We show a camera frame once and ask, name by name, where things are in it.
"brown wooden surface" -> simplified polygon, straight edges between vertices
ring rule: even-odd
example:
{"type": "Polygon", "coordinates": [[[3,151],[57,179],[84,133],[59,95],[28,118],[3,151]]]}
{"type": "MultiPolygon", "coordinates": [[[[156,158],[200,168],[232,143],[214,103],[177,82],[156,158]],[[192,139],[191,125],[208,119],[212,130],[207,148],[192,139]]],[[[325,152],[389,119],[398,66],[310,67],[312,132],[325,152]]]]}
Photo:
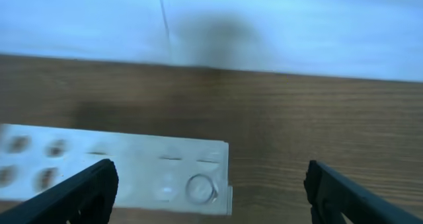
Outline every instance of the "brown wooden surface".
{"type": "Polygon", "coordinates": [[[310,159],[423,217],[423,84],[1,56],[0,122],[229,142],[231,218],[113,223],[310,223],[310,159]]]}

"pill blister pack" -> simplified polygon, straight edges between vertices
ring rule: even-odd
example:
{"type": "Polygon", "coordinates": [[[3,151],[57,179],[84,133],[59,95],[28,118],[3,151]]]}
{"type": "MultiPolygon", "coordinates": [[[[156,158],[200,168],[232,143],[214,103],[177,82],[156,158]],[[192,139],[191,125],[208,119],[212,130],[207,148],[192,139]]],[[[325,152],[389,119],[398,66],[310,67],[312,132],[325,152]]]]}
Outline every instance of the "pill blister pack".
{"type": "Polygon", "coordinates": [[[231,215],[228,155],[223,141],[4,124],[0,200],[25,201],[110,159],[114,207],[231,215]]]}

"blister pack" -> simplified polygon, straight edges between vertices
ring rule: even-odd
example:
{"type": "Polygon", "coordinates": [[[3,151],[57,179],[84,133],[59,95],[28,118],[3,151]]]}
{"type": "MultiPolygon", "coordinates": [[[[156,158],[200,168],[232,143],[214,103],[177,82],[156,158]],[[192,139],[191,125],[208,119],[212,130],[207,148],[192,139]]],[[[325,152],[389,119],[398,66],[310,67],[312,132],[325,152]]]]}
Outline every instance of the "blister pack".
{"type": "Polygon", "coordinates": [[[115,207],[231,215],[228,155],[222,141],[4,124],[0,199],[30,199],[110,159],[115,207]]]}

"wood grain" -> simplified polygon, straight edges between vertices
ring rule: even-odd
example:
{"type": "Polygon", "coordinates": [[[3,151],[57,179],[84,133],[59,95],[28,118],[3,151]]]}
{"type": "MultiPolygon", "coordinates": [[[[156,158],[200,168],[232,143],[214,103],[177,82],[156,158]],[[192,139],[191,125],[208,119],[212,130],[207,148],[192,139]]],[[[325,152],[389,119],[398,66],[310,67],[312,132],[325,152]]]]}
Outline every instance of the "wood grain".
{"type": "Polygon", "coordinates": [[[232,217],[111,223],[310,223],[310,159],[423,217],[419,83],[1,56],[0,122],[229,142],[232,217]]]}

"white backdrop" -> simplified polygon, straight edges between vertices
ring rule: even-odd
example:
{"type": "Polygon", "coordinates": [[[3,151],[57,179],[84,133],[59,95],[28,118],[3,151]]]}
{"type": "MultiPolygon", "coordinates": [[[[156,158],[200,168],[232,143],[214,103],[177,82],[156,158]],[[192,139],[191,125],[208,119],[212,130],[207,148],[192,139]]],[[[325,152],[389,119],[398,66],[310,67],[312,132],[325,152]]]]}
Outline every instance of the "white backdrop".
{"type": "Polygon", "coordinates": [[[160,0],[0,0],[0,52],[423,81],[423,0],[163,6],[165,20],[160,0]]]}

